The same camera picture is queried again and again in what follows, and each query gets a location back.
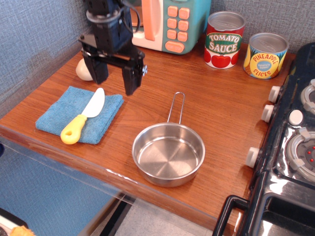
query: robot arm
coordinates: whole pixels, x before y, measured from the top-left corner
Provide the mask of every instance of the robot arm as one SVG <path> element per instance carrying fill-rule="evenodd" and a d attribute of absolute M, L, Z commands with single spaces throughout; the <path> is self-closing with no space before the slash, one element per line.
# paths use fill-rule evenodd
<path fill-rule="evenodd" d="M 120 67 L 127 95 L 147 73 L 145 54 L 132 44 L 130 6 L 124 0 L 88 0 L 87 18 L 93 34 L 81 35 L 84 62 L 97 84 L 108 77 L 107 64 Z"/>

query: white egg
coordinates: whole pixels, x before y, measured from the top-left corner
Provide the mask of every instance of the white egg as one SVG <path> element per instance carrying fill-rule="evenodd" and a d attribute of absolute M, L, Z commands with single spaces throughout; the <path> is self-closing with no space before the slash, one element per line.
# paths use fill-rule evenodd
<path fill-rule="evenodd" d="M 81 59 L 77 65 L 77 68 L 75 68 L 75 72 L 79 76 L 81 80 L 85 81 L 91 81 L 93 80 L 87 66 L 85 65 L 84 59 Z"/>

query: wooden table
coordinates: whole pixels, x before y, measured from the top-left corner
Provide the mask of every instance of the wooden table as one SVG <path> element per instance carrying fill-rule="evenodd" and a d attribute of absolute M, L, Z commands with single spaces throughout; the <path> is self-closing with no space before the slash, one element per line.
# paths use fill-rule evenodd
<path fill-rule="evenodd" d="M 126 96 L 121 69 L 109 66 L 101 85 L 82 81 L 75 68 L 78 53 L 24 101 L 0 120 L 0 135 L 54 160 L 94 176 L 119 189 L 213 229 L 225 198 L 249 197 L 252 169 L 245 165 L 250 147 L 262 145 L 268 124 L 260 119 L 272 86 L 281 86 L 295 55 L 288 54 L 279 76 L 255 79 L 243 70 L 247 50 L 242 45 L 236 66 L 214 69 L 205 64 L 204 37 L 186 55 L 142 49 L 148 74 L 132 96 Z M 121 94 L 125 102 L 97 145 L 66 145 L 60 137 L 37 130 L 35 122 L 69 86 L 106 95 Z M 173 95 L 186 94 L 182 124 L 203 139 L 205 160 L 196 177 L 175 188 L 157 187 L 141 177 L 131 147 L 144 128 L 166 122 Z M 177 122 L 180 109 L 173 111 Z M 238 213 L 230 219 L 235 225 Z"/>

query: tomato sauce label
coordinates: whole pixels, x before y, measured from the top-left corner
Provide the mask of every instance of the tomato sauce label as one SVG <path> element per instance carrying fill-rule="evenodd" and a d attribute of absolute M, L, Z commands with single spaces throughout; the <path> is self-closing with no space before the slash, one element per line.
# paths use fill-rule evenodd
<path fill-rule="evenodd" d="M 235 33 L 211 32 L 207 34 L 204 59 L 214 68 L 227 69 L 238 60 L 242 36 Z"/>

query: tomato sauce can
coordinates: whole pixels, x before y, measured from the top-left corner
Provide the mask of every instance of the tomato sauce can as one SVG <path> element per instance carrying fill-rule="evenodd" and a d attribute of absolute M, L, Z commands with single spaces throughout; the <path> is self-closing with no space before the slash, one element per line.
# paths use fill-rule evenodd
<path fill-rule="evenodd" d="M 238 60 L 245 19 L 238 13 L 219 11 L 208 18 L 204 59 L 207 65 L 228 69 Z"/>
<path fill-rule="evenodd" d="M 250 37 L 244 70 L 259 79 L 271 79 L 281 70 L 289 42 L 274 33 L 257 33 Z"/>

